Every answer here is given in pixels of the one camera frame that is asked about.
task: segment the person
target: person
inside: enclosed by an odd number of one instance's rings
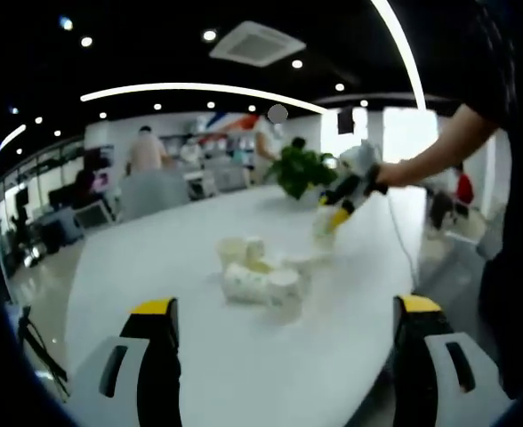
[[[125,173],[152,171],[171,165],[173,160],[166,154],[163,143],[152,133],[149,126],[139,130],[138,138],[129,151],[129,160],[125,165]]]
[[[181,159],[188,165],[198,166],[202,165],[204,153],[198,140],[190,138],[182,147],[180,153]]]
[[[255,182],[263,183],[271,164],[279,159],[283,148],[281,125],[274,125],[265,117],[259,117],[253,128],[255,131],[255,154],[253,169]]]
[[[438,191],[433,197],[430,209],[430,220],[433,229],[441,230],[443,220],[448,212],[456,211],[467,216],[469,205],[473,201],[473,186],[467,173],[463,171],[463,163],[452,168],[455,189],[451,192]]]
[[[384,164],[377,181],[402,187],[462,162],[502,127],[511,144],[511,193],[503,227],[503,248],[487,263],[479,292],[479,314],[498,349],[502,384],[512,399],[523,400],[523,2],[509,2],[500,14],[477,8],[476,54],[489,67],[471,68],[473,85],[438,139],[418,156]],[[497,425],[523,425],[500,421]]]

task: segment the desk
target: desk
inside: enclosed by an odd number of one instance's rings
[[[391,189],[390,197],[417,260],[425,191]],[[372,195],[342,226],[334,260],[314,275],[293,324],[276,324],[262,306],[227,303],[214,250],[220,238],[257,235],[268,248],[306,253],[313,217],[280,188],[265,186],[94,235],[69,297],[71,376],[103,339],[119,335],[130,309],[173,295],[185,427],[343,426],[389,355],[392,297],[413,287],[388,199]]]

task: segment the black cable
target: black cable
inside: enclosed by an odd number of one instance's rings
[[[40,341],[40,345],[42,345],[44,351],[46,351],[46,353],[48,352],[48,349],[46,348],[46,344],[44,343],[44,340],[42,339],[42,335],[40,335],[40,332],[38,331],[38,328],[36,327],[36,325],[34,323],[32,323],[32,321],[29,319],[28,320],[28,324],[30,325],[30,327],[32,327],[32,329],[34,330],[34,332],[36,333],[36,336],[38,337],[38,341]],[[61,389],[64,391],[64,393],[66,393],[66,396],[69,397],[69,392],[68,392],[68,389],[66,389],[66,387],[64,386],[64,383],[61,381],[61,379],[54,373],[54,371],[52,370],[52,367],[50,367],[49,364],[45,363],[43,360],[42,362],[46,365],[46,367],[48,368],[48,370],[50,371],[50,374],[52,375],[52,378],[54,379],[54,381],[57,383],[57,385],[59,385],[61,387]]]
[[[406,245],[404,245],[404,240],[402,239],[402,235],[400,234],[400,229],[398,227],[398,222],[396,221],[396,215],[394,214],[394,207],[392,205],[392,199],[390,198],[390,194],[386,197],[388,198],[388,207],[390,209],[390,216],[392,217],[392,222],[394,223],[394,230],[396,231],[396,236],[398,237],[400,247],[402,248],[404,254],[406,254],[406,258],[410,266],[410,274],[412,275],[412,281],[414,282],[414,290],[417,290],[419,286],[419,280],[417,277],[417,272],[414,268],[414,261],[412,259],[412,255],[407,251]]]

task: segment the ceiling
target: ceiling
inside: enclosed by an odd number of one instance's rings
[[[353,2],[344,13],[322,11],[265,12],[259,4],[239,12],[174,13],[167,2],[74,2],[72,7],[35,8],[27,2],[0,12],[0,141],[13,129],[28,129],[0,153],[0,167],[10,168],[26,153],[80,134],[99,120],[161,113],[204,110],[208,101],[216,109],[247,112],[251,98],[225,93],[161,91],[112,96],[81,102],[80,95],[121,85],[192,82],[243,86],[313,102],[339,94],[410,93],[404,64],[391,35],[370,0]],[[473,20],[471,0],[390,0],[406,33],[426,94],[460,98],[465,86],[465,38]],[[59,17],[73,21],[63,30]],[[253,20],[302,40],[307,48],[294,55],[301,69],[291,67],[292,57],[266,68],[256,68],[208,57],[213,44],[202,32],[214,28],[220,40],[237,24]],[[93,45],[80,45],[82,36]],[[344,83],[345,91],[334,86]],[[333,102],[333,107],[346,103]],[[256,100],[257,111],[274,102]],[[370,100],[369,108],[386,104],[410,105],[413,101]],[[428,106],[452,111],[456,102]],[[9,112],[17,107],[18,115]],[[293,116],[307,114],[288,108]],[[41,125],[34,118],[43,117]]]

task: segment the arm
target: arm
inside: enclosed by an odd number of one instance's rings
[[[275,162],[276,157],[266,150],[266,136],[262,132],[255,134],[255,151],[262,157]]]
[[[378,182],[402,187],[440,173],[477,151],[497,128],[463,104],[429,148],[398,165],[383,165]]]
[[[163,165],[163,167],[170,166],[173,163],[173,160],[171,159],[171,157],[168,154],[166,154],[166,149],[165,149],[165,146],[163,145],[163,143],[161,141],[159,141],[158,139],[157,139],[157,142],[158,142],[158,153],[159,153],[159,156],[161,157],[161,164]]]

